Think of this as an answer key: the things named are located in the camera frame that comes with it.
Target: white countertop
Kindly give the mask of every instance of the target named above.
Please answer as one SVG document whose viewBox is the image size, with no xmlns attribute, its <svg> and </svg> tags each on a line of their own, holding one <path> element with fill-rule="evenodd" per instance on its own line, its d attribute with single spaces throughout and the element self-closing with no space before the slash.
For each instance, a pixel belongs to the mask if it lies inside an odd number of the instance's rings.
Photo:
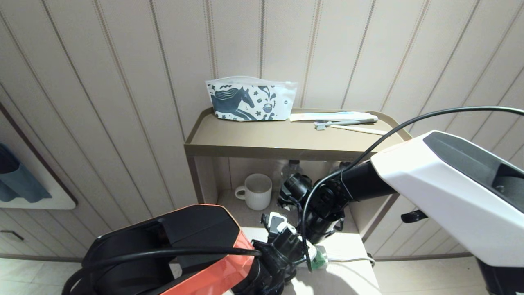
<svg viewBox="0 0 524 295">
<path fill-rule="evenodd" d="M 264 228 L 242 227 L 249 239 L 266 241 Z M 319 243 L 326 248 L 328 257 L 352 259 L 366 256 L 361 237 L 357 233 L 336 233 Z M 377 279 L 369 261 L 349 263 L 330 263 L 327 269 L 309 273 L 307 268 L 299 268 L 291 285 L 284 288 L 285 295 L 313 294 L 361 294 L 380 295 Z"/>
</svg>

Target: ribbed ceramic mug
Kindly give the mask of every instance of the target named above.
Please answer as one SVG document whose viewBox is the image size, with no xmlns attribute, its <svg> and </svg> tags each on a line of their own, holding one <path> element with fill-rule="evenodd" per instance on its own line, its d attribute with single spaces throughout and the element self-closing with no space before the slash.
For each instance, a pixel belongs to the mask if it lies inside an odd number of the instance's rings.
<svg viewBox="0 0 524 295">
<path fill-rule="evenodd" d="M 251 174 L 235 189 L 235 197 L 246 200 L 246 205 L 253 210 L 264 210 L 271 202 L 271 179 L 260 173 Z"/>
</svg>

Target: horse illustration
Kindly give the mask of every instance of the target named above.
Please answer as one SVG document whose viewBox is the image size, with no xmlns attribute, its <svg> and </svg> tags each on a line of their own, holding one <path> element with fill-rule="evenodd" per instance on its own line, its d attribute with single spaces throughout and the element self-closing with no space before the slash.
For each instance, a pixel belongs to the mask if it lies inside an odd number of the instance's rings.
<svg viewBox="0 0 524 295">
<path fill-rule="evenodd" d="M 213 103 L 215 111 L 220 113 L 230 113 L 246 121 L 256 120 L 256 118 L 250 113 L 238 108 L 240 101 L 244 101 L 251 108 L 255 107 L 253 100 L 249 97 L 249 89 L 244 90 L 244 87 L 240 89 L 230 88 L 224 91 L 217 91 L 214 95 L 211 95 L 211 102 Z"/>
</svg>

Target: blue towel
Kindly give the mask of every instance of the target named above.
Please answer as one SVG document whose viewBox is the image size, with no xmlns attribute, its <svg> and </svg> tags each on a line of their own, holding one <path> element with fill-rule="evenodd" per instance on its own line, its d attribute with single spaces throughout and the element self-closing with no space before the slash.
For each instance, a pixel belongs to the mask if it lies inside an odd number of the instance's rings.
<svg viewBox="0 0 524 295">
<path fill-rule="evenodd" d="M 51 198 L 31 172 L 3 144 L 0 144 L 0 157 L 0 160 L 3 160 L 0 163 L 18 164 L 18 168 L 11 165 L 11 169 L 4 167 L 3 173 L 0 173 L 0 201 L 9 202 L 16 197 L 22 197 L 30 203 L 35 203 L 43 198 Z"/>
</svg>

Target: black cable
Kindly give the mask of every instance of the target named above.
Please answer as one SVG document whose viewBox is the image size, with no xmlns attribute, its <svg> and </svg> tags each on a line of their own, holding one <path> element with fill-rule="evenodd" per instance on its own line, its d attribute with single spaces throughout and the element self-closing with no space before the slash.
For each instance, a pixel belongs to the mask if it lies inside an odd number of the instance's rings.
<svg viewBox="0 0 524 295">
<path fill-rule="evenodd" d="M 261 256 L 262 252 L 251 249 L 231 248 L 231 247 L 177 247 L 168 249 L 154 249 L 143 252 L 136 252 L 115 256 L 103 260 L 95 261 L 75 272 L 64 284 L 62 295 L 70 295 L 73 286 L 86 275 L 104 267 L 118 265 L 139 259 L 155 259 L 165 257 L 176 257 L 182 255 L 202 255 L 202 254 L 225 254 L 225 255 L 244 255 Z"/>
<path fill-rule="evenodd" d="M 362 161 L 362 159 L 367 154 L 369 154 L 374 148 L 376 148 L 379 144 L 381 144 L 382 141 L 384 141 L 386 138 L 388 138 L 391 135 L 395 134 L 397 131 L 403 129 L 404 127 L 406 127 L 408 125 L 411 125 L 411 124 L 413 124 L 413 123 L 415 123 L 417 121 L 426 119 L 426 118 L 434 117 L 434 116 L 437 116 L 437 115 L 450 114 L 450 113 L 472 112 L 472 111 L 501 111 L 501 112 L 509 112 L 509 113 L 514 113 L 514 114 L 517 114 L 517 115 L 524 116 L 524 110 L 520 110 L 520 109 L 516 109 L 516 108 L 509 108 L 509 107 L 500 107 L 500 106 L 459 107 L 459 108 L 451 108 L 451 109 L 445 109 L 445 110 L 434 111 L 434 112 L 431 112 L 431 113 L 423 114 L 423 115 L 420 115 L 420 116 L 415 117 L 413 119 L 410 119 L 410 120 L 408 120 L 408 121 L 406 121 L 406 122 L 404 122 L 402 124 L 399 124 L 395 128 L 391 129 L 388 133 L 384 134 L 375 143 L 373 143 L 367 150 L 365 150 L 358 158 L 356 158 L 354 161 L 352 161 L 350 165 L 348 165 L 348 166 L 346 166 L 346 167 L 344 167 L 344 168 L 342 168 L 342 169 L 340 169 L 338 171 L 335 171 L 335 172 L 331 173 L 330 175 L 328 175 L 327 177 L 325 177 L 325 178 L 321 179 L 320 181 L 318 181 L 315 184 L 315 186 L 313 187 L 313 189 L 311 190 L 311 193 L 309 194 L 308 199 L 305 202 L 304 208 L 302 210 L 302 220 L 301 220 L 301 224 L 300 224 L 301 225 L 301 235 L 302 235 L 302 247 L 303 247 L 303 250 L 305 252 L 305 260 L 306 260 L 306 264 L 308 265 L 309 271 L 312 271 L 312 270 L 311 270 L 311 258 L 309 257 L 308 244 L 307 244 L 307 239 L 306 239 L 306 234 L 305 234 L 305 231 L 306 231 L 305 220 L 306 220 L 306 217 L 307 217 L 307 214 L 308 214 L 308 207 L 309 207 L 309 202 L 311 200 L 311 196 L 313 196 L 314 192 L 318 189 L 318 187 L 320 187 L 325 181 L 329 180 L 330 178 L 336 176 L 337 174 L 340 174 L 341 182 L 344 185 L 344 188 L 346 189 L 346 192 L 350 193 L 349 190 L 347 189 L 346 185 L 342 181 L 342 173 L 344 171 L 347 171 L 347 170 L 353 168 L 356 164 L 358 164 L 360 161 Z"/>
</svg>

